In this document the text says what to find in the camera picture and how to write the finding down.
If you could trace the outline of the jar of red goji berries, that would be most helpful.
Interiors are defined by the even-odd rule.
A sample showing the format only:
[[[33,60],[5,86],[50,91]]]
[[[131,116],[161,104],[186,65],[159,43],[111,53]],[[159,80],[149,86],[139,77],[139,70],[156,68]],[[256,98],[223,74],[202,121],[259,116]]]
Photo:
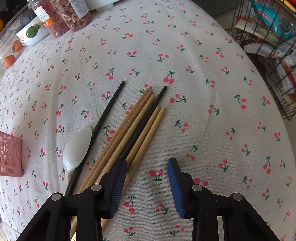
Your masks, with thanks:
[[[48,0],[30,0],[27,1],[42,24],[47,28],[55,38],[61,37],[69,31],[69,27],[64,22],[58,11]]]

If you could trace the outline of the black chopstick right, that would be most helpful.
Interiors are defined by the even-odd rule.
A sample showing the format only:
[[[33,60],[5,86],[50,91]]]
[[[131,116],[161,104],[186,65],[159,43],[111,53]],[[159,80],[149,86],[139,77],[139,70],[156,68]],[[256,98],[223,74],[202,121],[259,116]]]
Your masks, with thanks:
[[[167,86],[164,86],[161,92],[159,93],[158,97],[156,100],[152,103],[151,107],[149,110],[145,113],[144,117],[140,120],[140,123],[137,125],[137,128],[132,134],[132,137],[130,140],[127,142],[126,146],[124,147],[123,151],[120,154],[120,158],[126,159],[128,156],[128,153],[132,150],[132,147],[136,143],[137,139],[139,138],[140,134],[144,130],[144,127],[146,126],[147,122],[149,121],[150,117],[152,116],[154,110],[158,106],[160,100],[162,99],[163,95],[165,94],[167,90]]]

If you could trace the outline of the dark green pumpkin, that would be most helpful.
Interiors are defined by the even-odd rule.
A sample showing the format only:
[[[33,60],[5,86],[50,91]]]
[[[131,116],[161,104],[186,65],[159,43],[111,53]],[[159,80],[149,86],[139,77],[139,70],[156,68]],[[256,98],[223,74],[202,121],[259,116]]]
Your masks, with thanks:
[[[20,23],[22,26],[26,26],[34,18],[36,18],[36,14],[34,13],[34,11],[32,9],[27,9],[22,13]]]

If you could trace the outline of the cherry print tablecloth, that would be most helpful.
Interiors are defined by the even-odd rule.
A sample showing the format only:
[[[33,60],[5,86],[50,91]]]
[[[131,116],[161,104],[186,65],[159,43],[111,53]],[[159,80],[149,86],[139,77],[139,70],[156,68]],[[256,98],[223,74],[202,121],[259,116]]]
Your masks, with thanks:
[[[1,73],[1,130],[23,140],[23,176],[1,177],[7,240],[62,189],[65,145],[96,125],[122,81],[83,178],[146,89],[167,87],[166,112],[105,240],[191,239],[193,222],[171,195],[171,157],[211,192],[241,193],[279,240],[293,240],[295,159],[283,119],[240,46],[192,1],[123,1],[78,32],[26,47]]]

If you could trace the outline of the glass jar with wooden lid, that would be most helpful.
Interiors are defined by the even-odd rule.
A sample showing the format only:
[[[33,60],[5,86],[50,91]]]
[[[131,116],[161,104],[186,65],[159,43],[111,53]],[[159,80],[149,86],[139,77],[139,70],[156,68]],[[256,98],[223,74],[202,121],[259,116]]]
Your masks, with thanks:
[[[16,35],[16,30],[21,26],[20,21],[17,20],[1,31],[1,70],[5,70],[12,66],[11,60],[6,64],[5,59],[13,55],[15,60],[18,59],[25,46],[22,44],[20,38]]]

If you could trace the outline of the white plastic spoon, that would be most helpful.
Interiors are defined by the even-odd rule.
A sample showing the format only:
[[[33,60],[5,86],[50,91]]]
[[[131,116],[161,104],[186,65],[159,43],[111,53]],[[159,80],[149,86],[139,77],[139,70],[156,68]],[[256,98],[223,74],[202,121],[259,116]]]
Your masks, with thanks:
[[[84,127],[77,132],[65,145],[63,164],[66,171],[66,186],[69,185],[71,172],[73,172],[84,159],[92,138],[92,129]]]

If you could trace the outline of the white ceramic bowl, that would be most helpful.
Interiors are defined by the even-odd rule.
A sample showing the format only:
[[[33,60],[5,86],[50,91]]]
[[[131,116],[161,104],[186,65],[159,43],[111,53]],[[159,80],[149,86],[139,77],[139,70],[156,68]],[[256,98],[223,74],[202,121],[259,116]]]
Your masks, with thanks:
[[[36,44],[50,34],[38,17],[32,19],[27,25],[20,27],[22,28],[16,30],[16,36],[24,46]]]

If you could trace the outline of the jar of dried fruit rings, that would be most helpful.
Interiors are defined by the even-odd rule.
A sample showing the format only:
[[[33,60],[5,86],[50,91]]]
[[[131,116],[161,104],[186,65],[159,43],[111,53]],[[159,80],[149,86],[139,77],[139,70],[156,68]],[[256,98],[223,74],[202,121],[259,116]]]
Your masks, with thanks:
[[[51,4],[73,32],[92,22],[92,15],[84,0],[55,0],[51,1]]]

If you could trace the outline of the black chopstick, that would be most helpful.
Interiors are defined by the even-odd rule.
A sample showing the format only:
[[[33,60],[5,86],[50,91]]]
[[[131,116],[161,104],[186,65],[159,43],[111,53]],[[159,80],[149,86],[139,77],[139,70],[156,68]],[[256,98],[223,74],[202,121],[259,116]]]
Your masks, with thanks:
[[[145,113],[144,117],[140,120],[140,123],[137,125],[137,128],[132,134],[132,137],[130,140],[127,142],[126,146],[124,147],[123,151],[120,154],[120,158],[126,159],[128,156],[128,153],[132,150],[132,147],[136,143],[137,139],[139,138],[140,134],[144,130],[144,127],[146,126],[147,122],[149,121],[150,117],[152,116],[154,110],[158,106],[160,100],[162,99],[163,95],[165,94],[167,90],[167,86],[164,86],[161,92],[159,93],[158,97],[156,100],[152,103],[151,107],[149,110]]]
[[[105,108],[105,110],[104,110],[103,114],[101,115],[99,121],[97,122],[95,128],[92,129],[92,138],[91,138],[90,146],[88,148],[88,151],[87,151],[84,159],[82,160],[80,165],[73,172],[71,172],[69,185],[66,186],[66,181],[64,182],[64,185],[63,185],[62,191],[61,191],[61,193],[64,196],[71,196],[73,194],[73,190],[75,189],[76,183],[77,183],[79,176],[82,172],[84,163],[87,160],[87,156],[88,156],[93,144],[95,143],[95,140],[99,134],[99,131],[101,130],[101,128],[104,124],[104,121],[106,120],[108,114],[110,113],[113,105],[115,104],[115,102],[116,102],[117,98],[119,97],[121,91],[123,90],[124,86],[125,86],[125,81],[122,81],[121,84],[119,85],[118,89],[116,90],[115,94],[111,98],[109,104]]]

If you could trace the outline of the pink perforated utensil basket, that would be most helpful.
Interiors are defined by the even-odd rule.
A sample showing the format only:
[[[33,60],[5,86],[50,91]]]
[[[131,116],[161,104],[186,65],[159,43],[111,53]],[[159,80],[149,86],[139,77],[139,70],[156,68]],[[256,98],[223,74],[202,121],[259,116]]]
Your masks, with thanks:
[[[22,177],[22,139],[1,132],[0,148],[1,176]]]

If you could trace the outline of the wooden chopstick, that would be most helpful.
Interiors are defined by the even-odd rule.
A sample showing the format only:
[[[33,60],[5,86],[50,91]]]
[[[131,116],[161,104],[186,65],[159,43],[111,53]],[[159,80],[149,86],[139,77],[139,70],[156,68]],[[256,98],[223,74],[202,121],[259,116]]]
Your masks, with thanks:
[[[144,98],[144,102],[139,105],[139,109],[137,108],[135,110],[135,115],[131,117],[131,120],[128,120],[122,131],[119,133],[118,137],[115,139],[114,142],[117,144],[116,148],[111,148],[111,150],[108,150],[106,153],[107,157],[102,159],[103,165],[98,167],[98,171],[95,171],[95,179],[91,181],[91,184],[99,183],[104,173],[109,172],[112,169],[114,163],[120,156],[127,142],[132,137],[132,134],[137,128],[137,125],[140,123],[140,120],[144,117],[145,113],[149,110],[151,104],[154,102],[154,99],[154,94],[148,94],[147,97]]]
[[[112,140],[99,156],[92,171],[81,184],[78,192],[82,192],[90,185],[98,182],[105,172],[109,172],[112,169],[115,161],[132,137],[132,134],[135,132],[138,124],[149,110],[154,99],[155,95],[153,94],[153,91],[147,89],[117,129]]]
[[[91,181],[95,179],[94,173],[95,171],[98,171],[101,165],[103,165],[102,159],[107,157],[108,150],[111,150],[111,148],[116,148],[117,144],[114,142],[115,139],[118,137],[119,133],[122,131],[128,120],[131,120],[131,117],[135,115],[135,110],[138,108],[141,103],[144,102],[144,98],[147,97],[148,94],[152,94],[153,91],[151,89],[146,89],[144,94],[139,98],[133,109],[129,112],[129,114],[125,117],[124,121],[120,124],[119,128],[116,130],[115,134],[113,135],[112,139],[109,141],[108,145],[104,148],[102,153],[100,154],[99,158],[97,159],[95,165],[91,169],[90,173],[87,175],[87,177],[82,182],[79,189],[75,192],[76,194],[81,193],[84,189],[86,189],[89,185],[91,185]]]
[[[126,179],[125,179],[125,184],[123,186],[123,193],[125,193],[126,189],[128,188],[128,185],[130,184],[132,178],[133,178],[133,175],[135,174],[136,170],[137,170],[137,167],[140,163],[140,161],[142,160],[144,154],[145,154],[145,151],[147,150],[163,116],[164,116],[164,113],[166,111],[166,108],[163,106],[161,107],[154,123],[152,124],[147,136],[145,137],[142,145],[140,146],[140,149],[138,150],[135,158],[133,159],[130,167],[127,169],[127,175],[126,175]]]
[[[133,159],[135,158],[138,150],[140,149],[140,146],[142,145],[145,137],[147,136],[152,124],[154,123],[159,111],[160,107],[157,106],[156,109],[154,110],[153,114],[145,124],[145,127],[142,128],[140,135],[137,137],[136,142],[133,144],[131,151],[128,153],[128,156],[126,157],[126,162],[127,162],[127,167],[129,168]]]

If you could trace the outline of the white electric pot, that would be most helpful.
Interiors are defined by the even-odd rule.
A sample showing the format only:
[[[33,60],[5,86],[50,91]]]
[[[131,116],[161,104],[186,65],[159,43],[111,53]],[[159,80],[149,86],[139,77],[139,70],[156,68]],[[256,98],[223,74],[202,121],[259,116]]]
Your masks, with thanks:
[[[96,10],[97,12],[110,9],[118,0],[85,0],[89,10]]]

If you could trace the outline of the black chopstick left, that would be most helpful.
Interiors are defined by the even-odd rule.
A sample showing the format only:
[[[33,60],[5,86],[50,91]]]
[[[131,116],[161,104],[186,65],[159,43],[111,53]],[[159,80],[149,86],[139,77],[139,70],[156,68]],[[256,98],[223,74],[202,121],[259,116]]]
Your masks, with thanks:
[[[88,156],[93,144],[95,143],[95,140],[99,134],[99,131],[101,130],[101,128],[104,124],[104,121],[106,120],[108,114],[110,113],[113,105],[115,104],[115,102],[116,102],[117,98],[119,97],[121,91],[123,90],[124,86],[125,86],[125,81],[122,81],[121,84],[119,85],[118,89],[116,90],[115,94],[111,98],[109,104],[105,108],[105,110],[104,110],[103,114],[101,115],[99,121],[97,122],[95,128],[92,129],[92,138],[91,138],[90,146],[88,148],[88,151],[87,151],[84,159],[82,160],[80,165],[73,172],[71,172],[69,185],[66,186],[66,181],[64,182],[64,185],[63,185],[62,191],[61,191],[61,193],[64,196],[71,196],[73,194],[73,190],[75,189],[76,183],[77,183],[79,176],[82,172],[84,163],[87,160],[87,156]]]

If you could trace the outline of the small green lime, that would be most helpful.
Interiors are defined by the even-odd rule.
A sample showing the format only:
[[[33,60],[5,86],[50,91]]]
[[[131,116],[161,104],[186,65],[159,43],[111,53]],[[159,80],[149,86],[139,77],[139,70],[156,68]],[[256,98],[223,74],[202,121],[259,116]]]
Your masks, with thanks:
[[[38,30],[39,30],[39,26],[38,25],[33,25],[33,26],[30,26],[27,31],[26,31],[26,36],[30,39],[34,38],[37,33],[38,33]]]

